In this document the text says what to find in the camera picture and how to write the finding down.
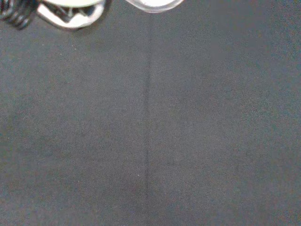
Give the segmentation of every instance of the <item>spring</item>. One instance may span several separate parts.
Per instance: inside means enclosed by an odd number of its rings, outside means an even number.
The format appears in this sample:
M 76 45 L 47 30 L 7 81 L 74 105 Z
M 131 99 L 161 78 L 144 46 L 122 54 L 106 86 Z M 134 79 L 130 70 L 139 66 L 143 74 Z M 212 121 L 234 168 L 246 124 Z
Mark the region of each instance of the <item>spring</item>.
M 38 6 L 37 0 L 0 0 L 0 20 L 21 30 L 32 21 Z

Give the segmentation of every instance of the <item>white round object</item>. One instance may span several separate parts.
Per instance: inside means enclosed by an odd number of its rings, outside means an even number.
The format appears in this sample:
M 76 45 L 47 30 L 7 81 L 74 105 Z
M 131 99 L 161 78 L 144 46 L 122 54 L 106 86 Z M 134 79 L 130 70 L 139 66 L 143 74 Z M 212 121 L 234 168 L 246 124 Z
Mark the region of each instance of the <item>white round object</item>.
M 184 0 L 126 0 L 139 9 L 148 13 L 161 13 L 170 10 Z
M 70 7 L 70 8 L 81 8 L 95 5 L 103 0 L 43 0 L 54 5 Z

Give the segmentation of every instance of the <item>transparent lid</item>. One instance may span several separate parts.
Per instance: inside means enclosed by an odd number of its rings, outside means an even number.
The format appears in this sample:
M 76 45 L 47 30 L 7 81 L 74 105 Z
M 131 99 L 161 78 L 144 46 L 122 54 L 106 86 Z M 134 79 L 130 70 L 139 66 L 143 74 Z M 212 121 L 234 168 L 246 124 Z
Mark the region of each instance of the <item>transparent lid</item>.
M 139 9 L 148 13 L 161 13 L 170 10 L 184 0 L 126 0 Z

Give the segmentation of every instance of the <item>black coiled spring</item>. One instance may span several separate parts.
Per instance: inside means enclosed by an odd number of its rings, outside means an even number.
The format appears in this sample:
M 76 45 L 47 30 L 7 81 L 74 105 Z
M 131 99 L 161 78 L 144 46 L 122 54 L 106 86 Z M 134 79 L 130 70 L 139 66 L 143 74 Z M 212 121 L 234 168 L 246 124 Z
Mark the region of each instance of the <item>black coiled spring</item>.
M 0 20 L 21 30 L 31 22 L 38 6 L 37 0 L 0 0 Z

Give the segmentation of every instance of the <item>dark gray felt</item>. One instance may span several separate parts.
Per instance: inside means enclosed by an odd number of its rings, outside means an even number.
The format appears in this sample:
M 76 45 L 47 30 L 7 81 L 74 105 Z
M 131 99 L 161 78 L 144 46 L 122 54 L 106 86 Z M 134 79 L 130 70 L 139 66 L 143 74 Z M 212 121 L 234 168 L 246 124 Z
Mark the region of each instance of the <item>dark gray felt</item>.
M 1 23 L 0 225 L 301 225 L 300 9 Z

